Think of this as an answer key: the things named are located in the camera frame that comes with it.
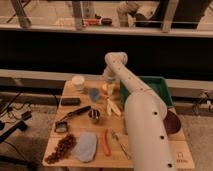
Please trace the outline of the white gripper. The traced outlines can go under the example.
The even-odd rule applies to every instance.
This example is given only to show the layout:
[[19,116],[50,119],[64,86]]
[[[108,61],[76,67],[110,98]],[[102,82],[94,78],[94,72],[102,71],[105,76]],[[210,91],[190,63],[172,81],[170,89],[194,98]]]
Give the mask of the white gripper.
[[113,75],[112,72],[109,71],[108,69],[104,70],[103,78],[107,82],[107,95],[110,97],[114,93],[115,89],[114,83],[118,83],[120,79],[116,75]]

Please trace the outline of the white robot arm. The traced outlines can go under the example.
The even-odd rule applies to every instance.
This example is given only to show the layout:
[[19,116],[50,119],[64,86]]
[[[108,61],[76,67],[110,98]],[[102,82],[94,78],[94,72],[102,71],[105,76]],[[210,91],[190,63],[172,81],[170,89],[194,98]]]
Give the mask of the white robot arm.
[[167,106],[126,67],[127,61],[125,52],[107,53],[104,75],[117,77],[130,93],[124,115],[134,171],[177,171],[163,123]]

